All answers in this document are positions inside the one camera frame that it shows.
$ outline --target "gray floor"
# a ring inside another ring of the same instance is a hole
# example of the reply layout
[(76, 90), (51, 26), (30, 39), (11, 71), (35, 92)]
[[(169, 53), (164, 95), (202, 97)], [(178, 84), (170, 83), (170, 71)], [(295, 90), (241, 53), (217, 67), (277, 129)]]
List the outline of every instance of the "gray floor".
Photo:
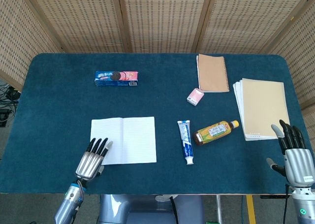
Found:
[[(9, 137), (13, 119), (0, 128), (0, 159)], [(63, 199), (63, 194), (0, 194), (0, 224), (53, 224), (53, 216)], [(224, 195), (221, 198), (224, 224), (242, 223), (242, 196)], [(217, 222), (215, 196), (204, 196), (207, 221)], [(281, 224), (284, 211), (283, 199), (260, 199), (254, 197), (257, 224)], [(78, 212), (75, 223), (95, 224), (99, 212), (99, 196), (87, 195)], [(246, 198), (243, 199), (243, 223), (248, 224)], [(296, 214), (292, 198), (288, 201), (286, 224), (295, 224)]]

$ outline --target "table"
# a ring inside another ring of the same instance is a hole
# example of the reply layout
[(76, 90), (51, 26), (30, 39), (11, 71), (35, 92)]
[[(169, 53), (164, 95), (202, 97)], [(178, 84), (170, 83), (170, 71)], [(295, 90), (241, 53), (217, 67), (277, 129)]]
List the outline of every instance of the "table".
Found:
[[(109, 165), (89, 193), (284, 193), (286, 179), (266, 163), (283, 164), (277, 140), (244, 140), (241, 128), (183, 158), (178, 120), (191, 131), (238, 120), (232, 84), (241, 78), (284, 82), (290, 122), (311, 148), (285, 60), (276, 55), (223, 54), (230, 92), (186, 102), (198, 86), (196, 54), (40, 54), (25, 81), (0, 165), (0, 192), (62, 193), (90, 139), (92, 119), (155, 117), (157, 163)], [(97, 87), (97, 70), (139, 72), (137, 87)]]

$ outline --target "oreo package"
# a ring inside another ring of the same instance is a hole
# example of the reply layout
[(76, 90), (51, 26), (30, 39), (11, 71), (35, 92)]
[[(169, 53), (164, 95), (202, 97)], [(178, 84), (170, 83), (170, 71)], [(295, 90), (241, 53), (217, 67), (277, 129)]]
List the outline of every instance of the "oreo package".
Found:
[(96, 86), (137, 86), (138, 71), (97, 71), (94, 81)]

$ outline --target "robotic arm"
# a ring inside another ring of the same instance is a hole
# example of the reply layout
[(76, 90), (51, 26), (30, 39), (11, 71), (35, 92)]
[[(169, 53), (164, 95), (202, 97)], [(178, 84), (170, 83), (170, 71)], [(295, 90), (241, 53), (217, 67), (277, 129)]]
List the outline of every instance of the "robotic arm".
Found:
[(77, 180), (72, 182), (65, 193), (63, 202), (55, 214), (56, 224), (74, 223), (75, 216), (83, 202), (84, 193), (87, 190), (87, 182), (102, 173), (104, 166), (102, 161), (113, 142), (106, 144), (108, 138), (99, 139), (95, 144), (95, 138), (89, 143), (86, 152), (75, 171)]
[(280, 120), (283, 132), (276, 126), (276, 133), (284, 158), (284, 167), (278, 166), (270, 158), (267, 162), (272, 170), (286, 177), (291, 184), (292, 197), (299, 224), (315, 224), (315, 168), (311, 152), (305, 148), (301, 131)]

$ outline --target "yellow floor stripe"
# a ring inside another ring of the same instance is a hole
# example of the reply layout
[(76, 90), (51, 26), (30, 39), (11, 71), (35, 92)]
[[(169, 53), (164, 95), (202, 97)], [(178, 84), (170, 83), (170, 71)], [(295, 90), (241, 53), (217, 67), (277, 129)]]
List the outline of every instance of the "yellow floor stripe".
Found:
[(254, 210), (254, 203), (252, 201), (252, 195), (246, 195), (246, 201), (247, 201), (247, 210), (248, 210), (248, 218), (250, 221), (250, 224), (256, 224), (255, 219), (255, 210)]

